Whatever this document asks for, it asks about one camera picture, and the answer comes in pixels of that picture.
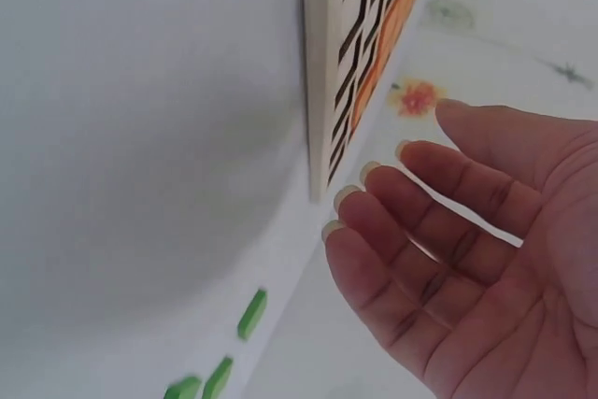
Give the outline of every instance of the hand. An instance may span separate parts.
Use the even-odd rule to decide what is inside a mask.
[[[598,123],[454,101],[436,116],[462,152],[408,143],[402,163],[522,245],[369,164],[324,229],[336,285],[439,398],[598,398]]]

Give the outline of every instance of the orange flower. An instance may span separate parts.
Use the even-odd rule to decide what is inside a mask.
[[[445,91],[422,79],[405,79],[401,86],[392,85],[389,104],[398,109],[399,116],[424,117],[445,96]]]

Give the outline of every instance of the fingernail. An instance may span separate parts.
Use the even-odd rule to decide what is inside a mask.
[[[345,227],[345,225],[338,220],[330,221],[321,230],[321,240],[324,243],[326,243],[326,240],[328,240],[328,237],[330,237],[330,234],[332,234],[335,231],[338,231],[339,229],[343,229],[344,227]]]
[[[340,192],[336,194],[335,200],[334,200],[334,205],[335,205],[335,211],[336,211],[336,213],[338,213],[338,209],[340,208],[340,204],[345,200],[345,198],[347,198],[352,193],[361,192],[361,191],[362,190],[359,187],[357,187],[357,186],[351,186],[351,185],[349,185],[349,186],[344,187],[343,189],[341,189]]]
[[[401,154],[403,154],[403,150],[405,149],[405,147],[407,145],[409,145],[411,143],[410,140],[403,140],[399,143],[399,145],[396,148],[396,151],[394,152],[394,154],[396,155],[396,159],[398,159],[399,161],[401,161]]]
[[[452,98],[443,98],[438,102],[438,105],[442,105],[443,107],[468,107],[465,102],[461,100],[454,100]]]
[[[359,174],[359,181],[361,181],[362,184],[365,185],[365,180],[367,179],[367,176],[369,175],[369,173],[378,167],[380,167],[380,164],[377,162],[374,162],[374,161],[364,165],[362,168],[362,171]]]

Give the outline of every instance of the green block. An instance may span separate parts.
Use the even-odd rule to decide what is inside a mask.
[[[239,338],[244,341],[249,340],[251,334],[253,334],[253,331],[262,319],[267,302],[267,291],[262,289],[258,290],[249,303],[245,314],[243,314],[243,318],[241,318],[241,321],[236,326],[236,334],[239,336]]]
[[[168,387],[164,399],[194,399],[201,384],[202,381],[199,378],[189,376]]]
[[[233,370],[233,359],[224,357],[214,374],[207,380],[202,399],[217,399],[228,382]]]

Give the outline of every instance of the finger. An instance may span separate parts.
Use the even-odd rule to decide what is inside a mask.
[[[587,121],[509,107],[470,107],[454,100],[440,102],[436,117],[465,155],[540,192],[562,159],[587,144],[591,128]]]
[[[527,235],[542,206],[538,191],[447,147],[405,143],[397,156],[433,190],[519,238]]]
[[[335,205],[340,220],[360,234],[406,297],[449,329],[483,293],[475,282],[424,254],[370,193],[349,186],[335,198]]]
[[[333,222],[323,237],[338,290],[382,348],[423,379],[425,365],[449,330],[406,297],[356,231]]]
[[[482,285],[504,273],[515,255],[512,245],[437,203],[396,168],[367,166],[366,171],[367,191],[436,259]]]

